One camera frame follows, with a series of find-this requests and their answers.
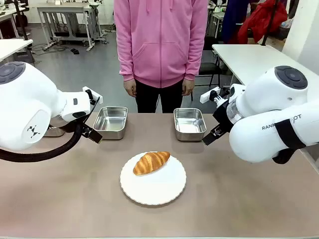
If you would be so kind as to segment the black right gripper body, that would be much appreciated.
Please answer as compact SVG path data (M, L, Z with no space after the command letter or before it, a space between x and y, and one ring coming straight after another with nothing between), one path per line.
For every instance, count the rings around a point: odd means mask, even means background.
M223 103L221 102L218 103L218 106L213 114L213 117L217 120L219 124L212 130L212 132L226 133L231 131L233 127L233 123L230 121L230 119L227 116L226 110L228 105L229 105L228 100L224 100Z

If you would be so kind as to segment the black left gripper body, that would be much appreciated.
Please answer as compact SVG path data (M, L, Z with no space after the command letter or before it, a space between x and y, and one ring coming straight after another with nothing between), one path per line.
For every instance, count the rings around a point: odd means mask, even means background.
M100 134L95 129L91 128L90 126L88 126L86 124L86 121L91 116L91 114L94 111L94 109L95 109L96 105L98 104L99 100L100 100L100 97L98 97L96 100L91 100L94 103L93 104L93 108L91 109L89 114L86 115L84 117L84 119L82 120L82 135L83 136L100 136Z

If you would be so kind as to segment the person's right hand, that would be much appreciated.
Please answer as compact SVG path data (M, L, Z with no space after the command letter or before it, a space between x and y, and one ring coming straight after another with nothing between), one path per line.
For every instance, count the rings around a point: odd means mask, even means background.
M124 89L131 97L136 97L136 82L135 79L124 81Z

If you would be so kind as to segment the person's left hand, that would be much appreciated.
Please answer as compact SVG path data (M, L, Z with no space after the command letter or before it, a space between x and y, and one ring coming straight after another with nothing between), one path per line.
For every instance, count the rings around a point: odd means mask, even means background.
M182 96L189 96L194 88L194 81L184 79L182 83Z

